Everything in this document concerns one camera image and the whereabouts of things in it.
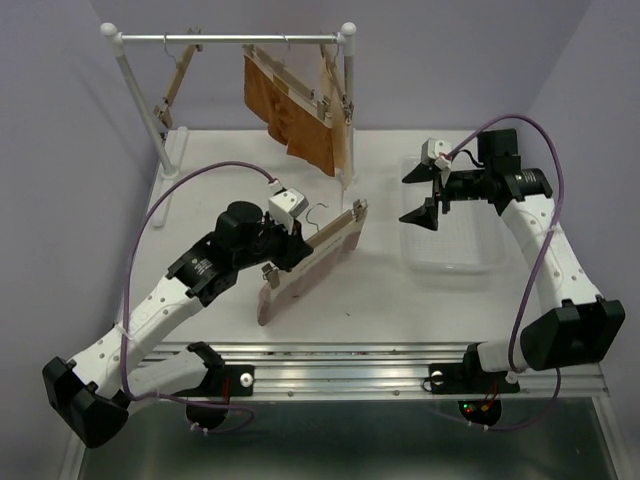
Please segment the brown orange underwear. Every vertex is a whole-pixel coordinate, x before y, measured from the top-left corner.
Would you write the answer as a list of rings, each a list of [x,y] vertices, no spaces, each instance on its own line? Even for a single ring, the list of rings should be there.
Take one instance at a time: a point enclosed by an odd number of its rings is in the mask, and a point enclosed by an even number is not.
[[[266,124],[268,134],[286,147],[287,155],[335,175],[331,129],[248,56],[244,57],[244,102]]]

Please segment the beige clip hanger brown underwear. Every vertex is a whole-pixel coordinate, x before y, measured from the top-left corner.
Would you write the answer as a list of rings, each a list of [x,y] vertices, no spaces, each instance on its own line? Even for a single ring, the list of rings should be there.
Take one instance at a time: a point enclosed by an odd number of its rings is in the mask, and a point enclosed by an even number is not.
[[[244,102],[256,116],[266,122],[268,94],[279,92],[298,107],[315,117],[325,127],[332,127],[331,100],[296,74],[283,61],[277,60],[255,44],[242,46],[244,55]]]

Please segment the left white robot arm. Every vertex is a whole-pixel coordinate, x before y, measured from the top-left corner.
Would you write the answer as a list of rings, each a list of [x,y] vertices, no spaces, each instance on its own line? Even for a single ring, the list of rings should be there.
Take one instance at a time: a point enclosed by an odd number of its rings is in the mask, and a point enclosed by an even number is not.
[[[270,262],[289,271],[313,249],[302,236],[298,216],[307,199],[294,191],[272,196],[268,209],[235,201],[221,213],[213,231],[168,268],[156,287],[122,321],[69,360],[55,357],[43,368],[48,401],[88,448],[116,436],[129,416],[154,400],[183,403],[188,414],[211,408],[200,426],[219,428],[230,395],[249,396],[240,378],[250,366],[229,367],[204,342],[148,369],[140,362],[169,333],[233,287],[240,271]]]

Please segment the cream yellow underwear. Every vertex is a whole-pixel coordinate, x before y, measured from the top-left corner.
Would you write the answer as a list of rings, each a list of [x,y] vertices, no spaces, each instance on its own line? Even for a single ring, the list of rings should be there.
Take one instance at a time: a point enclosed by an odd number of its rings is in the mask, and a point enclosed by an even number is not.
[[[329,46],[327,47],[330,51],[330,56],[333,57],[336,48],[332,50]],[[338,78],[343,81],[338,66],[337,70]],[[320,74],[323,96],[329,99],[328,112],[331,115],[331,146],[334,160],[334,173],[341,182],[342,190],[346,192],[353,182],[353,155],[351,153],[351,140],[353,135],[352,122],[350,124],[346,123],[344,114],[338,103],[337,94],[329,91],[330,85],[324,72],[322,57]]]

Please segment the beige clip hanger cream underwear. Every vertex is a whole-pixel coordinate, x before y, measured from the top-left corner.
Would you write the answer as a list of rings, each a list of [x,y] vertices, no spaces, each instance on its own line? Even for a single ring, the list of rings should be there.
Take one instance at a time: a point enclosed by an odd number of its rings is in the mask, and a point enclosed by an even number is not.
[[[343,81],[338,78],[338,70],[336,66],[336,58],[339,53],[339,48],[336,48],[336,52],[333,57],[330,56],[330,51],[327,46],[324,44],[320,45],[320,53],[323,60],[323,68],[326,75],[326,78],[329,81],[329,91],[331,93],[335,92],[338,97],[338,103],[341,107],[341,110],[344,114],[345,121],[347,124],[352,122],[353,117],[353,103],[351,100],[347,98],[347,94],[345,93],[345,87],[343,85]]]

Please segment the empty beige clip hanger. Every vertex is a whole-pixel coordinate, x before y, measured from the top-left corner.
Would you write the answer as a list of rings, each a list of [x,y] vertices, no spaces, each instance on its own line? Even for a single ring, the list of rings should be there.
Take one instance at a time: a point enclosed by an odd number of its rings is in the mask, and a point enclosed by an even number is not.
[[[171,108],[174,105],[175,99],[183,83],[189,65],[191,64],[193,56],[196,52],[202,52],[203,48],[204,46],[202,44],[189,44],[182,50],[180,56],[176,57],[168,50],[168,44],[166,43],[166,41],[163,41],[164,53],[174,63],[174,73],[171,76],[165,93],[156,103],[152,112],[156,119],[160,122],[160,124],[166,129],[171,130],[173,128]]]

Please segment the white metal clothes rack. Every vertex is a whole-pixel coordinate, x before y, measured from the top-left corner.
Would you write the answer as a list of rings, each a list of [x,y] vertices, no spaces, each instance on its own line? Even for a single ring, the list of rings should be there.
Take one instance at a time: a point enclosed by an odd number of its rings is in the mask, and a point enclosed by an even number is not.
[[[357,27],[344,23],[329,34],[126,34],[105,22],[101,34],[111,47],[126,86],[159,157],[152,196],[168,192],[181,175],[189,131],[175,126],[171,110],[196,52],[207,44],[238,44],[243,49],[243,98],[246,107],[284,145],[288,155],[300,158],[340,182],[347,192],[354,176],[354,60]],[[165,93],[155,105],[145,100],[126,56],[127,45],[180,45],[172,59],[174,71]],[[267,51],[283,44],[316,45],[320,50],[320,85],[301,80],[284,61]]]

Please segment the aluminium mounting rail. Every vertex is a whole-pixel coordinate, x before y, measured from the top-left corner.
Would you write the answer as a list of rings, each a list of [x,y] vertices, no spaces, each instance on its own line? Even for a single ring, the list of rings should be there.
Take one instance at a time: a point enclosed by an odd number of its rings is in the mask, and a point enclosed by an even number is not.
[[[141,362],[155,366],[185,349],[185,342],[163,342]],[[249,401],[435,400],[422,389],[429,367],[462,359],[463,343],[219,343],[211,345],[226,363],[255,367]],[[560,398],[608,396],[599,365],[562,370]],[[551,397],[553,371],[531,371],[519,377],[518,394],[500,398]]]

